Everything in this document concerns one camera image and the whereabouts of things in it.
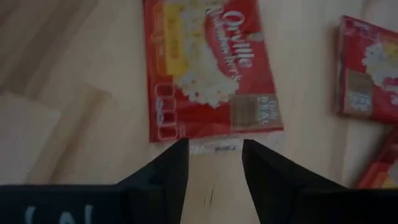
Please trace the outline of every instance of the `black plastic part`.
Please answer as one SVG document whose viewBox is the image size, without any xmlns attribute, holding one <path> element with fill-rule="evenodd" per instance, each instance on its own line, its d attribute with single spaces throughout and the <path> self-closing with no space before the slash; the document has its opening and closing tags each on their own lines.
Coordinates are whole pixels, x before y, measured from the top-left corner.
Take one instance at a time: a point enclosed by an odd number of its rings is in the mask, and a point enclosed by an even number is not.
<svg viewBox="0 0 398 224">
<path fill-rule="evenodd" d="M 0 223 L 180 223 L 188 182 L 182 139 L 116 185 L 6 185 Z"/>
<path fill-rule="evenodd" d="M 242 160 L 263 224 L 398 223 L 398 190 L 346 189 L 253 140 Z"/>
</svg>

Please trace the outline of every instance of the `red popcorn bag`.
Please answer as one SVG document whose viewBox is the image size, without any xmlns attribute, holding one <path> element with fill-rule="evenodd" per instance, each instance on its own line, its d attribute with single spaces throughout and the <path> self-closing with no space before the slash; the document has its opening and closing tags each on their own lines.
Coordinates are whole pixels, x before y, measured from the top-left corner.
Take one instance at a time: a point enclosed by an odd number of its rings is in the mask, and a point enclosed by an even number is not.
<svg viewBox="0 0 398 224">
<path fill-rule="evenodd" d="M 359 189 L 398 188 L 398 129 L 384 141 L 375 159 L 358 182 Z"/>
<path fill-rule="evenodd" d="M 150 141 L 282 130 L 256 0 L 145 0 Z"/>
<path fill-rule="evenodd" d="M 339 114 L 398 121 L 398 34 L 343 16 L 339 33 Z"/>
</svg>

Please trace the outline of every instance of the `wooden surface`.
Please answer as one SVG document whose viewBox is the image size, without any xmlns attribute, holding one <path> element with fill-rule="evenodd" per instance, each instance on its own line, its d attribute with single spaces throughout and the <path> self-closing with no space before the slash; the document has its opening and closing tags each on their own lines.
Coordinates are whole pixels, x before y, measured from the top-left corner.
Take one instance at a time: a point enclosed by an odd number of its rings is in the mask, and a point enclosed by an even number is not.
<svg viewBox="0 0 398 224">
<path fill-rule="evenodd" d="M 345 14 L 398 30 L 396 2 L 259 0 L 285 124 L 269 147 L 343 185 L 356 181 L 386 127 L 331 112 L 335 28 Z M 148 143 L 140 0 L 0 1 L 0 91 L 4 178 L 32 162 L 21 183 L 112 184 L 159 153 Z M 31 109 L 6 112 L 16 98 Z M 35 108 L 40 116 L 17 116 Z M 11 131 L 27 124 L 35 128 Z M 25 140 L 4 143 L 11 138 Z M 11 151 L 40 156 L 3 168 Z M 239 151 L 191 157 L 182 223 L 258 222 Z"/>
</svg>

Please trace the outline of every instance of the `popcorn box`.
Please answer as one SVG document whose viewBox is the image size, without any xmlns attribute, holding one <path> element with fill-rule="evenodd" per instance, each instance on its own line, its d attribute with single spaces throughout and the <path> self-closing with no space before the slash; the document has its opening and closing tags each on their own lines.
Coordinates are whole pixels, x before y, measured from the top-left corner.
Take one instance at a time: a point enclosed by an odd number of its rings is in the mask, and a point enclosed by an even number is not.
<svg viewBox="0 0 398 224">
<path fill-rule="evenodd" d="M 385 139 L 375 159 L 358 182 L 359 189 L 398 188 L 398 129 Z"/>
<path fill-rule="evenodd" d="M 336 112 L 398 121 L 398 34 L 343 16 Z"/>
<path fill-rule="evenodd" d="M 145 0 L 150 141 L 283 129 L 256 0 Z"/>
</svg>

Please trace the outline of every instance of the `orville redenbacher's popcorn bag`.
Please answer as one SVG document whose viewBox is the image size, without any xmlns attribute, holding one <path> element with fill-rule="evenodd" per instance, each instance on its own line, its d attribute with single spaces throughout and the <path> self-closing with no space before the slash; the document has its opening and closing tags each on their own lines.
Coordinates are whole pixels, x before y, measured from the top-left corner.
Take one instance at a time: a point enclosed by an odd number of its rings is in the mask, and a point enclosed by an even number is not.
<svg viewBox="0 0 398 224">
<path fill-rule="evenodd" d="M 145 0 L 152 142 L 282 129 L 256 0 Z"/>
<path fill-rule="evenodd" d="M 338 113 L 398 121 L 397 33 L 343 17 L 338 73 Z"/>
</svg>

